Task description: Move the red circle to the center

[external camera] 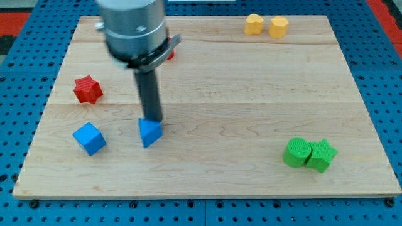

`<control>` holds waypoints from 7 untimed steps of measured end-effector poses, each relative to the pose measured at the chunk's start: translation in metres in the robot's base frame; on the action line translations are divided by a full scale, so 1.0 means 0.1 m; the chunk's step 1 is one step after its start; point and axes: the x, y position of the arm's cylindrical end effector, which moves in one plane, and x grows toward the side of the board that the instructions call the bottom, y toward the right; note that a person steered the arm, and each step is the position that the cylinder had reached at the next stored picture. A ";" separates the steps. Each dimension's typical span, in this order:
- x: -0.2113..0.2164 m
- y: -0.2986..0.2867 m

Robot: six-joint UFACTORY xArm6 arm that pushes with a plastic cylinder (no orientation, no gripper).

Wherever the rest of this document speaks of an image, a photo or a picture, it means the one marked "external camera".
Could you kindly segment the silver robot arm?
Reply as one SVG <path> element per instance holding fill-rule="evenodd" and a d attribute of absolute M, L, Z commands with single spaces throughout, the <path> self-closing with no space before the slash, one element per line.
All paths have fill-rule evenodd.
<path fill-rule="evenodd" d="M 150 72 L 181 42 L 169 37 L 163 0 L 96 0 L 109 53 L 128 68 Z"/>

